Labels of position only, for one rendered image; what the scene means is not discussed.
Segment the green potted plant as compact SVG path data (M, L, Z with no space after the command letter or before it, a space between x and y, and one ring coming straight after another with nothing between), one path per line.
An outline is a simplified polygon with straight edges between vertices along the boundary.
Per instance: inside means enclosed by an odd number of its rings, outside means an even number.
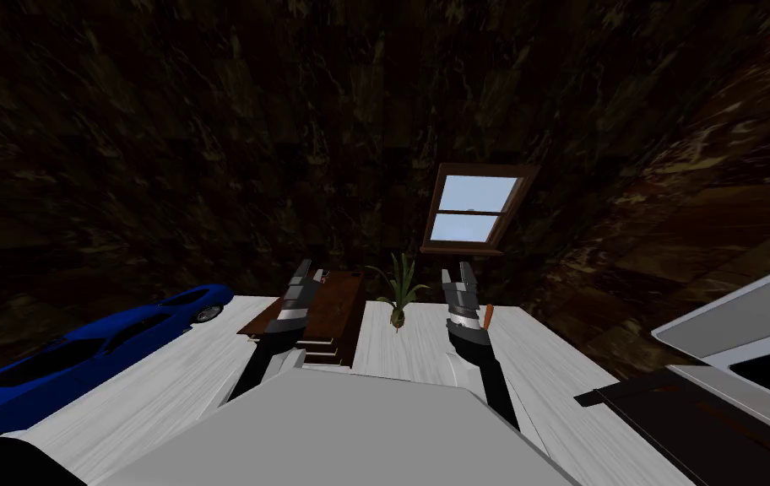
M407 257L406 253L400 253L399 258L394 254L391 257L393 264L393 271L391 273L386 273L375 266L366 265L366 269L371 269L383 277L392 290L392 298L383 296L379 297L377 301L387 303L392 307L389 321L394 327L395 332L398 332L399 328L404 326L406 306L417 301L417 292L419 290L429 289L430 286L422 283L412 284L415 275L415 263Z

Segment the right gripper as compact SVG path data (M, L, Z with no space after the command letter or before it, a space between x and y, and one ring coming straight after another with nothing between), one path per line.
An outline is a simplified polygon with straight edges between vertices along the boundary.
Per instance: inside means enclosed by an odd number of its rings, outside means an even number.
M453 282L447 269L441 272L448 312L452 322L479 322L477 284L472 267L460 262L461 282Z

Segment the blue car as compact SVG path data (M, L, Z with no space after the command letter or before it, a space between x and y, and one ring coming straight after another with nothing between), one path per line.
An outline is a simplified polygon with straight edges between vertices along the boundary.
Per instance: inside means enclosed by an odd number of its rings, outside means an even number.
M235 298L203 285L86 324L0 369L0 435L26 430L141 359L213 320Z

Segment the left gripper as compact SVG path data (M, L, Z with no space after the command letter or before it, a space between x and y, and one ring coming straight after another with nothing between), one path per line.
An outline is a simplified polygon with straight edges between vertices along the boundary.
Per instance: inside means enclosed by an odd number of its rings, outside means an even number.
M310 304L316 296L317 284L321 284L325 279L325 271L319 268L313 274L312 280L304 280L311 264L312 259L305 259L293 273L290 285L284 294L279 313L280 320L298 319L306 316Z

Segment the white appliance with open lid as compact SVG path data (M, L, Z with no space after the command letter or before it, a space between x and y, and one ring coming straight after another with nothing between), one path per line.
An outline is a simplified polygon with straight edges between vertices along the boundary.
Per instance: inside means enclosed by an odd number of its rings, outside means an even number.
M672 370L770 425L770 275L651 335L700 361Z

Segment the brown chest of drawers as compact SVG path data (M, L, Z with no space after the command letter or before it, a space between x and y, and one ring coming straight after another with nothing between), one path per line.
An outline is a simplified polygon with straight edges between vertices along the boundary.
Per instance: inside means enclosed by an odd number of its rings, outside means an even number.
M311 270L304 280L312 280ZM363 272L330 271L317 284L317 292L305 317L280 320L284 297L258 313L240 329L252 343L260 343L268 332L295 329L298 341L294 347L306 353L306 365L353 365L361 319L366 304Z

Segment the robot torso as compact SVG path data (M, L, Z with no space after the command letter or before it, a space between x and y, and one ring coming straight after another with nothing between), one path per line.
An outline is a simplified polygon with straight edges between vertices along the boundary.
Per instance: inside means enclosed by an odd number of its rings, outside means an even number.
M284 354L232 398L97 486L579 486L488 403L447 353L441 385L305 369Z

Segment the brown framed window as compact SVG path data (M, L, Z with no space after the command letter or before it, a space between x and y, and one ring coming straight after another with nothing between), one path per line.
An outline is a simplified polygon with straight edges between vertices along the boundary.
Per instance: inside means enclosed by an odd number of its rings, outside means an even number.
M500 241L539 171L535 165L438 166L420 251L500 256Z

